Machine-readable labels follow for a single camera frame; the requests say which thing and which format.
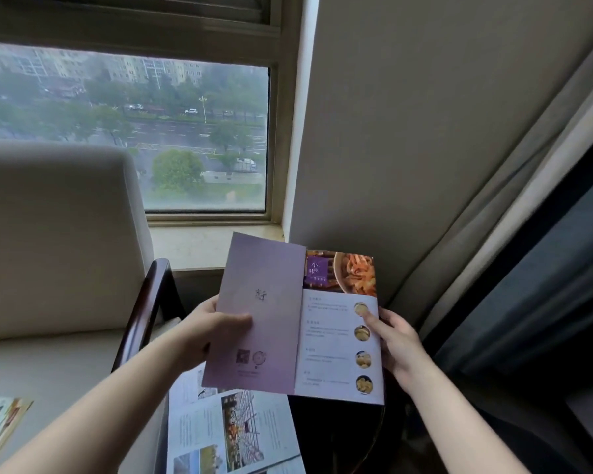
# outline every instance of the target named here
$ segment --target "hand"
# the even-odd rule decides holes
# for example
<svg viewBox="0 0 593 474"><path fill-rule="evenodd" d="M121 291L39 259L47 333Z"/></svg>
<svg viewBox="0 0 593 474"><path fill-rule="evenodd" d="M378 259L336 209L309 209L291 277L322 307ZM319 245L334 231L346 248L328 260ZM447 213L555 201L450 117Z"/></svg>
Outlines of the hand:
<svg viewBox="0 0 593 474"><path fill-rule="evenodd" d="M362 318L372 331L380 335L384 367L395 376L402 389L411 394L416 378L435 364L424 350L415 329L404 318L384 308L379 308L378 312L380 319L369 312L364 313Z"/></svg>
<svg viewBox="0 0 593 474"><path fill-rule="evenodd" d="M189 316L170 331L181 348L183 371L193 369L207 358L211 342L236 340L252 326L249 314L225 314L216 311L218 296L198 304Z"/></svg>

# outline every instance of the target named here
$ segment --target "beige upholstered chair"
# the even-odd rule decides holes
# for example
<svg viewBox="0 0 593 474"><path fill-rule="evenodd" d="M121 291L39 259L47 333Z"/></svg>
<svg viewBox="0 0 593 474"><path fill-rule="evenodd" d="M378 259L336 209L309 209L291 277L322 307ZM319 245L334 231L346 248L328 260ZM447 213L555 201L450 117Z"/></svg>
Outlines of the beige upholstered chair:
<svg viewBox="0 0 593 474"><path fill-rule="evenodd" d="M0 463L138 352L159 309L184 315L169 263L154 261L131 157L0 142L0 396L34 401ZM154 471L163 411L121 473Z"/></svg>

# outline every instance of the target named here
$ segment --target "chair seat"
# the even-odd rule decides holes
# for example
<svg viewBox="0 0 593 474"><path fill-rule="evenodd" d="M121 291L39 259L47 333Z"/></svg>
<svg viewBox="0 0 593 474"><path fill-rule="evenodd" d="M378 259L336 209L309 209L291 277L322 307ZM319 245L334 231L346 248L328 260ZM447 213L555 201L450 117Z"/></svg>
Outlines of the chair seat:
<svg viewBox="0 0 593 474"><path fill-rule="evenodd" d="M0 396L31 399L0 452L0 464L110 374L122 330L0 341ZM164 403L119 469L153 474Z"/></svg>

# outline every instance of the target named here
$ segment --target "window glass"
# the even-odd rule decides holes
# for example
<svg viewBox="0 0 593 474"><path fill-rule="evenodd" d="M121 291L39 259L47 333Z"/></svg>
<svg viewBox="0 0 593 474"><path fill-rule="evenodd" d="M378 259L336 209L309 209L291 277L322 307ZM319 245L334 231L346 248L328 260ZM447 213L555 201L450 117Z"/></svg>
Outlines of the window glass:
<svg viewBox="0 0 593 474"><path fill-rule="evenodd" d="M0 138L116 145L146 210L263 211L268 69L0 44Z"/></svg>

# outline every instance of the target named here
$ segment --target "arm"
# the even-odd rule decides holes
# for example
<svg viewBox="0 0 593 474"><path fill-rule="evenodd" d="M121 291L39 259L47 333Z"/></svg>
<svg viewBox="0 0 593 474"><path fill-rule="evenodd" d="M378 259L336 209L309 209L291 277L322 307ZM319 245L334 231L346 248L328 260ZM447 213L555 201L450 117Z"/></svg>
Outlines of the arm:
<svg viewBox="0 0 593 474"><path fill-rule="evenodd" d="M449 474L529 474L428 356L411 325L380 308L363 318L382 338L384 365L419 410Z"/></svg>
<svg viewBox="0 0 593 474"><path fill-rule="evenodd" d="M96 385L1 467L0 474L118 470L178 376L202 362L218 337L241 335L250 316L215 312L217 296Z"/></svg>

